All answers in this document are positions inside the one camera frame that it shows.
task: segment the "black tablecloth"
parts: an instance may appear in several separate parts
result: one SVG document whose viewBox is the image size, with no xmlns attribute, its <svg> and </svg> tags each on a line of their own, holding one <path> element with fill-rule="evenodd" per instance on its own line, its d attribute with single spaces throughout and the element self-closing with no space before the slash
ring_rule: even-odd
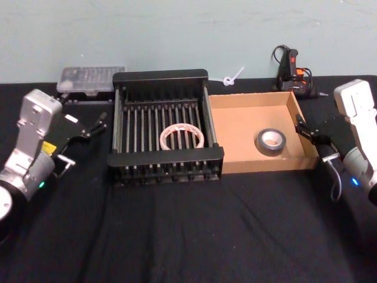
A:
<svg viewBox="0 0 377 283">
<path fill-rule="evenodd" d="M 301 101 L 309 123 L 336 114 L 332 92 L 356 77 L 316 77 L 328 98 Z M 360 76 L 377 94 L 377 78 Z M 272 79 L 211 82 L 210 94 L 269 91 Z M 0 162 L 18 133 L 22 97 L 55 84 L 0 85 Z M 67 104 L 91 125 L 113 106 Z M 47 182 L 15 241 L 0 248 L 0 282 L 376 282 L 377 209 L 344 173 L 330 201 L 324 168 L 224 175 L 219 182 L 114 189 L 111 130 L 67 155 L 77 165 Z"/>
</svg>

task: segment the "wall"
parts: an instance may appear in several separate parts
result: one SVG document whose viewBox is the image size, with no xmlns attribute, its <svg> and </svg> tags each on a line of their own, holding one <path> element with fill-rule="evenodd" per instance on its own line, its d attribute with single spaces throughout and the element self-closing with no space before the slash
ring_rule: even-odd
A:
<svg viewBox="0 0 377 283">
<path fill-rule="evenodd" d="M 0 82 L 111 64 L 274 77 L 279 44 L 314 75 L 375 74 L 376 13 L 375 0 L 2 1 Z"/>
</svg>

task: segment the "tape roll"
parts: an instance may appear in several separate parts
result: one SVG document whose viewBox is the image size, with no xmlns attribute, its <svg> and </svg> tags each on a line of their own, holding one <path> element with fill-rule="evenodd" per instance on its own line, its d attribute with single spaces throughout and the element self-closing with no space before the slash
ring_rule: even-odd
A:
<svg viewBox="0 0 377 283">
<path fill-rule="evenodd" d="M 204 135 L 199 130 L 197 127 L 191 125 L 191 124 L 186 124 L 186 123 L 178 123 L 178 124 L 173 124 L 165 128 L 160 134 L 160 145 L 163 150 L 170 150 L 170 148 L 166 144 L 166 139 L 167 137 L 174 133 L 175 131 L 190 131 L 192 132 L 198 139 L 199 142 L 196 145 L 196 149 L 201 148 L 204 146 Z"/>
<path fill-rule="evenodd" d="M 285 135 L 276 129 L 264 129 L 259 132 L 256 147 L 257 150 L 266 156 L 278 156 L 283 152 L 287 143 Z"/>
</svg>

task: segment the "white cable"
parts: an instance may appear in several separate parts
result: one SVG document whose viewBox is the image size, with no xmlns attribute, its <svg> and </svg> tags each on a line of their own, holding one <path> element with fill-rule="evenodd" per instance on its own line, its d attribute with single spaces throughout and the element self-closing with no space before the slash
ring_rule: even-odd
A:
<svg viewBox="0 0 377 283">
<path fill-rule="evenodd" d="M 335 172 L 336 177 L 338 178 L 339 190 L 338 190 L 338 196 L 336 198 L 334 198 L 334 190 L 335 190 L 336 182 L 334 182 L 331 188 L 331 200 L 333 202 L 337 202 L 340 199 L 340 196 L 342 195 L 342 179 L 340 178 L 338 171 L 335 169 L 334 165 L 332 164 L 330 160 L 328 161 L 328 164 L 330 165 L 332 170 Z"/>
<path fill-rule="evenodd" d="M 243 72 L 243 70 L 245 70 L 245 67 L 242 67 L 238 72 L 237 74 L 235 74 L 233 76 L 233 78 L 231 77 L 224 77 L 224 78 L 209 78 L 210 81 L 219 81 L 221 83 L 223 83 L 226 87 L 228 85 L 233 85 L 234 84 L 234 81 L 236 78 L 238 78 L 238 76 Z"/>
</svg>

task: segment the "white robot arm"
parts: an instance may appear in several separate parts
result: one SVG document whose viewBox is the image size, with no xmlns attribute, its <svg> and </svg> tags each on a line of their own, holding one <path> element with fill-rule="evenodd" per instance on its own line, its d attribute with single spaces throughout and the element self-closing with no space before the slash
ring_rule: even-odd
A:
<svg viewBox="0 0 377 283">
<path fill-rule="evenodd" d="M 369 200 L 377 205 L 377 110 L 371 88 L 367 81 L 354 80 L 336 88 L 334 96 L 356 142 L 343 164 L 366 190 Z"/>
<path fill-rule="evenodd" d="M 39 184 L 55 169 L 42 143 L 61 111 L 62 104 L 40 90 L 33 90 L 22 101 L 17 143 L 0 171 L 0 242 L 8 236 Z"/>
</svg>

